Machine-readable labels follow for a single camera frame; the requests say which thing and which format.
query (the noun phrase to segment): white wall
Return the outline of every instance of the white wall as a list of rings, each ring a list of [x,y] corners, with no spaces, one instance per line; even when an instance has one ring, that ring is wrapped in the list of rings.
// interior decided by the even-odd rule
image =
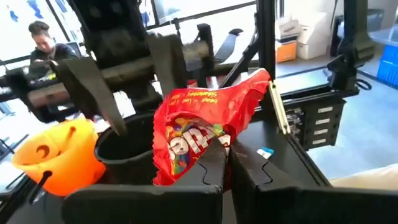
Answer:
[[[331,21],[334,5],[335,5],[334,0],[285,0],[285,13],[286,15],[288,15],[297,11],[326,12],[329,15],[328,20]],[[368,8],[384,10],[382,29],[389,28],[391,27],[391,25],[393,25],[396,16],[397,5],[398,5],[397,0],[368,0]],[[336,15],[343,14],[343,9],[344,9],[344,0],[338,0],[338,4],[336,7]]]

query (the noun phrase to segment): orange bucket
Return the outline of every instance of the orange bucket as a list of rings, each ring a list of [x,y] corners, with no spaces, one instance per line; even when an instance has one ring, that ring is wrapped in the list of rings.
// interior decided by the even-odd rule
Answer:
[[[67,196],[103,175],[105,166],[94,155],[97,139],[90,120],[65,121],[29,139],[12,164],[51,194]]]

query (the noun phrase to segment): dark hair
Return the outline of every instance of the dark hair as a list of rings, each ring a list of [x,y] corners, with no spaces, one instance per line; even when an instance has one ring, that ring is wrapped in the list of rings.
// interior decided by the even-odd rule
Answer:
[[[43,34],[46,37],[50,37],[49,28],[50,28],[50,26],[48,24],[46,24],[45,22],[35,21],[29,25],[28,29],[29,29],[29,32],[32,34],[32,36]]]

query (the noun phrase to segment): blue bin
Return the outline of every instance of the blue bin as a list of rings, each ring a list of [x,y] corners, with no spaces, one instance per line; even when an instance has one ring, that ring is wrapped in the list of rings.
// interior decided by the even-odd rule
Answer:
[[[380,61],[379,71],[377,72],[377,78],[397,87],[398,86],[398,65],[394,65],[391,62],[384,60]]]
[[[398,65],[398,47],[386,45],[381,60]]]

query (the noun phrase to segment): black bin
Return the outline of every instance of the black bin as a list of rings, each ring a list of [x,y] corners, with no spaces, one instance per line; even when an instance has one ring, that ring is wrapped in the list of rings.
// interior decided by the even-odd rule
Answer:
[[[107,184],[151,185],[157,171],[152,150],[154,114],[134,114],[125,122],[128,135],[107,129],[96,143],[95,156],[106,166]]]

